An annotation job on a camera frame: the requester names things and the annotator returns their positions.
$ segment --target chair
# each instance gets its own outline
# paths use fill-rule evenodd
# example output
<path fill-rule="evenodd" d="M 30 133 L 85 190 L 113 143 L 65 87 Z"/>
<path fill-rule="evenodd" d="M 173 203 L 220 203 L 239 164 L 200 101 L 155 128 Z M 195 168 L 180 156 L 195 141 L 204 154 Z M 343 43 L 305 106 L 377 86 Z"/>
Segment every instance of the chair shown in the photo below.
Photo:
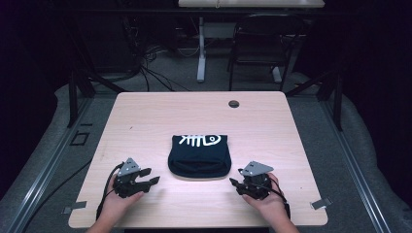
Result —
<path fill-rule="evenodd" d="M 235 25 L 233 45 L 227 71 L 230 72 L 229 90 L 232 89 L 234 65 L 284 66 L 279 90 L 285 83 L 296 38 L 304 22 L 292 15 L 253 14 L 242 17 Z"/>

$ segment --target cable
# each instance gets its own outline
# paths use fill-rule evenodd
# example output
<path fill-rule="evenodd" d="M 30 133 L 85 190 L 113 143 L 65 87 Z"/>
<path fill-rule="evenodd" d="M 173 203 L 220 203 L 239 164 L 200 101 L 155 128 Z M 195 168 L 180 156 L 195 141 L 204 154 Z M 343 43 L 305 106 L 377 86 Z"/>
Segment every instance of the cable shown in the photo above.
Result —
<path fill-rule="evenodd" d="M 103 204 L 104 204 L 104 201 L 106 200 L 107 195 L 109 195 L 109 193 L 111 193 L 113 190 L 116 189 L 116 188 L 114 188 L 114 189 L 111 190 L 109 193 L 106 193 L 107 187 L 109 186 L 110 179 L 112 178 L 113 174 L 115 174 L 116 170 L 118 170 L 119 168 L 121 168 L 121 167 L 123 166 L 123 164 L 124 164 L 124 162 L 122 162 L 121 164 L 119 164 L 118 166 L 116 166 L 115 169 L 113 169 L 113 171 L 110 173 L 109 178 L 108 178 L 107 181 L 106 181 L 106 185 L 105 185 L 104 190 L 103 190 L 102 200 L 101 200 L 99 206 L 97 207 L 96 220 L 100 217 L 100 214 L 101 214 L 101 212 L 102 212 L 102 210 L 103 210 Z"/>
<path fill-rule="evenodd" d="M 276 195 L 278 195 L 280 198 L 282 198 L 282 200 L 283 200 L 284 203 L 288 203 L 288 200 L 287 200 L 287 199 L 285 198 L 285 196 L 282 194 L 283 191 L 281 190 L 281 188 L 279 187 L 279 185 L 278 185 L 273 179 L 270 179 L 270 180 L 276 184 L 276 186 L 279 188 L 279 191 L 276 191 L 276 190 L 273 189 L 273 188 L 270 188 L 270 187 L 267 187 L 267 186 L 263 186 L 263 185 L 260 185 L 260 184 L 256 184 L 256 183 L 250 183 L 250 184 L 253 185 L 253 186 L 256 186 L 256 187 L 260 187 L 260 188 L 266 189 L 266 190 L 268 190 L 268 191 L 270 191 L 270 192 L 273 192 L 273 193 L 275 193 Z"/>
<path fill-rule="evenodd" d="M 58 187 L 56 187 L 46 198 L 43 200 L 43 202 L 39 205 L 39 207 L 36 209 L 36 211 L 31 215 L 30 219 L 25 223 L 24 228 L 22 232 L 25 232 L 30 225 L 30 222 L 33 220 L 34 216 L 37 215 L 37 213 L 40 211 L 40 209 L 46 204 L 47 201 L 62 187 L 64 186 L 70 179 L 75 177 L 78 173 L 80 173 L 88 164 L 91 163 L 91 160 L 89 160 L 85 165 L 83 165 L 79 170 L 77 170 L 75 173 L 73 173 L 69 178 L 64 180 Z"/>

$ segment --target table leg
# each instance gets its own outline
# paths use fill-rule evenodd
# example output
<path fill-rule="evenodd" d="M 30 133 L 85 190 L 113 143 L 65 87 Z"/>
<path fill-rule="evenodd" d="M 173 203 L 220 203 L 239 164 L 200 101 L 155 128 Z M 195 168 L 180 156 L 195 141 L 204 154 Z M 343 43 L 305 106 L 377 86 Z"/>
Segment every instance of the table leg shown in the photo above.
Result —
<path fill-rule="evenodd" d="M 203 17 L 199 19 L 199 65 L 197 67 L 197 81 L 199 83 L 205 82 L 205 69 L 206 69 L 206 55 L 205 55 L 205 37 L 203 31 Z"/>

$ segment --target white desk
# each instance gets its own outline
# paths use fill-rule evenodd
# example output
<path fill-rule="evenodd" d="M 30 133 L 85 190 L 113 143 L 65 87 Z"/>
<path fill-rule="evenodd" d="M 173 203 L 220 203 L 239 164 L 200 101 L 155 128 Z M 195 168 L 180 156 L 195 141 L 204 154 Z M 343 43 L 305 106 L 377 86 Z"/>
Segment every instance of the white desk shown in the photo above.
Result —
<path fill-rule="evenodd" d="M 324 0 L 179 0 L 184 8 L 322 8 Z M 204 50 L 204 22 L 199 20 L 199 64 L 197 81 L 205 80 L 206 54 Z"/>
<path fill-rule="evenodd" d="M 190 8 L 322 8 L 323 0 L 179 0 L 180 7 Z"/>

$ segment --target table top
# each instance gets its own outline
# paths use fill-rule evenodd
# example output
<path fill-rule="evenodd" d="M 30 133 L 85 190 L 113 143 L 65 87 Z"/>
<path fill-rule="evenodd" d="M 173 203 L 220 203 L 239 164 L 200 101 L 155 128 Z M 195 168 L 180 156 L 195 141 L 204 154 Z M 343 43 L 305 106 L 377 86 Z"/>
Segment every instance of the table top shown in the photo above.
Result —
<path fill-rule="evenodd" d="M 179 0 L 180 7 L 322 8 L 324 0 Z"/>
<path fill-rule="evenodd" d="M 231 108 L 235 100 L 239 107 Z M 227 135 L 232 166 L 218 179 L 188 179 L 172 174 L 167 157 L 173 135 Z M 291 205 L 296 225 L 324 225 L 324 209 L 287 99 L 277 91 L 121 93 L 88 169 L 69 224 L 87 228 L 110 172 L 128 157 L 160 176 L 159 183 L 118 223 L 121 228 L 213 228 L 267 226 L 229 181 L 251 160 L 274 168 Z"/>

